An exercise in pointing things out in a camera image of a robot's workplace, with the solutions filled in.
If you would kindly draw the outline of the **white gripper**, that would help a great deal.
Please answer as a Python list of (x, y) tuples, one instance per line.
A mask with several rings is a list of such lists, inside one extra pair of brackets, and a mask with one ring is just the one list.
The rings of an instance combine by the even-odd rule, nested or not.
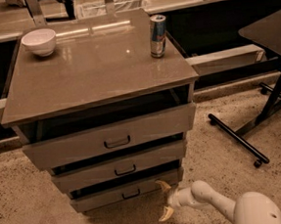
[(168, 218), (174, 213), (174, 209), (181, 206), (190, 207), (193, 204), (193, 196), (190, 188), (174, 188), (171, 189), (170, 185), (162, 180), (157, 180), (157, 184), (161, 186), (163, 193), (167, 194), (167, 206), (163, 208), (163, 215), (159, 218), (160, 222), (166, 222)]

